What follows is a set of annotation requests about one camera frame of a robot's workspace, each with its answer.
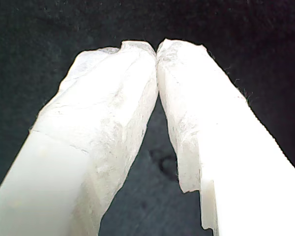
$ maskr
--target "white plastic tool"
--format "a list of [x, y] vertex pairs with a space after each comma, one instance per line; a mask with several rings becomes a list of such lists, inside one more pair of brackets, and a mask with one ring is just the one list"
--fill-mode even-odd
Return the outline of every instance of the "white plastic tool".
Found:
[[295, 236], [295, 168], [204, 46], [163, 41], [157, 79], [183, 192], [214, 236]]
[[0, 186], [0, 236], [94, 236], [157, 99], [146, 42], [80, 53]]

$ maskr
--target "white plastic jaw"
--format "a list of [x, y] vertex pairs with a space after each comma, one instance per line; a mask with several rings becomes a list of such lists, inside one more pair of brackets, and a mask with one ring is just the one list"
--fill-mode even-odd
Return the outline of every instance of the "white plastic jaw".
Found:
[[163, 41], [157, 79], [183, 192], [215, 236], [295, 235], [295, 168], [204, 46]]
[[0, 186], [0, 236], [97, 235], [158, 95], [146, 42], [80, 53]]

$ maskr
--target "black fabric background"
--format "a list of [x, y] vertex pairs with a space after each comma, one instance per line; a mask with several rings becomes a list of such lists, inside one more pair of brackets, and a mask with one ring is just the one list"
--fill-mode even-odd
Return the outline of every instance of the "black fabric background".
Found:
[[[204, 44], [295, 166], [295, 0], [0, 0], [0, 183], [78, 53], [164, 38]], [[211, 235], [151, 149], [173, 155], [159, 101], [100, 235]]]

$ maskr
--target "plastic piece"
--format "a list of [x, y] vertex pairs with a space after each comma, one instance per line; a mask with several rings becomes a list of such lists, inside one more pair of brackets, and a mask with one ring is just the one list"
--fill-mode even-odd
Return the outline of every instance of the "plastic piece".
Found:
[[0, 186], [0, 236], [97, 235], [157, 99], [146, 42], [80, 53]]
[[295, 168], [204, 46], [165, 39], [157, 79], [183, 192], [215, 236], [295, 235]]

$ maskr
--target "dark background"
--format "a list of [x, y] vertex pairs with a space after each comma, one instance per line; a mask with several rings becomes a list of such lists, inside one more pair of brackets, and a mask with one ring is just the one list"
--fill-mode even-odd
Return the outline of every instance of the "dark background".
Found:
[[[165, 37], [204, 44], [295, 166], [295, 0], [0, 0], [0, 183], [78, 53], [129, 39], [157, 49]], [[158, 100], [101, 236], [212, 235], [199, 193], [157, 165], [167, 155]]]

